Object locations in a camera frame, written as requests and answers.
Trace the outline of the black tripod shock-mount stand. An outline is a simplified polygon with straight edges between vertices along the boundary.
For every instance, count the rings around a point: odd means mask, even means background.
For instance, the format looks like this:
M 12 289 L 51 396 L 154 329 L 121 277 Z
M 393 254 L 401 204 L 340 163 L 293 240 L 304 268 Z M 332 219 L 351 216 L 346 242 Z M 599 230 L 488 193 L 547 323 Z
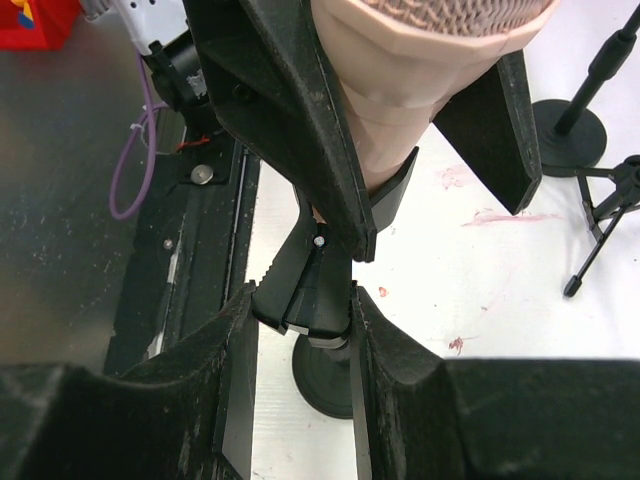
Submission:
M 596 244 L 584 264 L 564 287 L 563 296 L 573 298 L 582 281 L 605 243 L 611 237 L 623 216 L 639 210 L 639 156 L 632 155 L 612 169 L 579 167 L 573 169 L 578 181 L 582 207 L 588 228 Z M 606 178 L 614 185 L 614 191 L 595 205 L 589 187 L 589 178 Z

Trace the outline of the black clip mic stand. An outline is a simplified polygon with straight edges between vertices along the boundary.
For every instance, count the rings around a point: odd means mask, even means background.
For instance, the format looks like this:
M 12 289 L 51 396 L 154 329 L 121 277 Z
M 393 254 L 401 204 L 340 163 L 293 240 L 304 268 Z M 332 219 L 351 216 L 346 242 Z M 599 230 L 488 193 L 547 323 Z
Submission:
M 367 327 L 382 312 L 352 279 L 352 260 L 332 228 L 296 194 L 299 216 L 252 297 L 254 316 L 286 334 L 298 332 L 293 377 L 317 411 L 351 419 L 376 407 L 368 361 L 352 342 L 353 323 Z

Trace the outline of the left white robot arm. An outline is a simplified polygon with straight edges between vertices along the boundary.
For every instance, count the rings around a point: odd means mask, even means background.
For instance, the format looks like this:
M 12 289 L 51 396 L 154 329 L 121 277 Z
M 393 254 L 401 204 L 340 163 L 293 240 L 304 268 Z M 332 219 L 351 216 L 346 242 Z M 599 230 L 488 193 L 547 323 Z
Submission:
M 511 213 L 541 180 L 523 50 L 553 1 L 118 1 L 160 97 L 301 190 L 357 261 L 436 126 Z

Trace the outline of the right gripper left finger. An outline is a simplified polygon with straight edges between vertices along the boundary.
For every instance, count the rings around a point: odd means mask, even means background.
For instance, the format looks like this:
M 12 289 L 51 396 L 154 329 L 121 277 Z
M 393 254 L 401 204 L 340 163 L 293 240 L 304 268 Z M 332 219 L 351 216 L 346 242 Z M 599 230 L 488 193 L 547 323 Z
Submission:
M 5 479 L 247 479 L 258 324 L 253 284 L 120 377 L 70 364 L 1 369 Z

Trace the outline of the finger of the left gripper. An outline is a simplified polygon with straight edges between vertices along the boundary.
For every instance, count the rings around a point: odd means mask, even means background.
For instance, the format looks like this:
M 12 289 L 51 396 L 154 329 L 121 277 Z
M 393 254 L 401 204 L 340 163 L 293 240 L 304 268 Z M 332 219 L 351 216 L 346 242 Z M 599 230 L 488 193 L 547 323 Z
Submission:
M 434 124 L 511 214 L 529 206 L 542 170 L 521 50 L 502 57 L 454 95 L 436 115 Z
M 310 3 L 184 7 L 218 122 L 302 191 L 353 260 L 372 261 L 372 208 Z

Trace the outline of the peach microphone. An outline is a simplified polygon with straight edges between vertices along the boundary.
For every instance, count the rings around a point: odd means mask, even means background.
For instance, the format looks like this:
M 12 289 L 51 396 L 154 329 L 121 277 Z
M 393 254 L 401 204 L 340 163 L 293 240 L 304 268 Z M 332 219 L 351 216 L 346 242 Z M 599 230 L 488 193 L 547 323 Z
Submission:
M 311 4 L 340 82 L 366 188 L 391 178 L 445 104 L 523 49 L 554 1 L 350 1 Z

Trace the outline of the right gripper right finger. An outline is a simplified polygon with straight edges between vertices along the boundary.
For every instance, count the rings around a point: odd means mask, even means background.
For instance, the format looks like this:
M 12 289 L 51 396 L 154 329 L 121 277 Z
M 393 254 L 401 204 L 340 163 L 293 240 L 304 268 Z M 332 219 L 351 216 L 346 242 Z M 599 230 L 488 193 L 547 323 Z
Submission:
M 362 479 L 635 479 L 634 360 L 444 359 L 351 292 Z

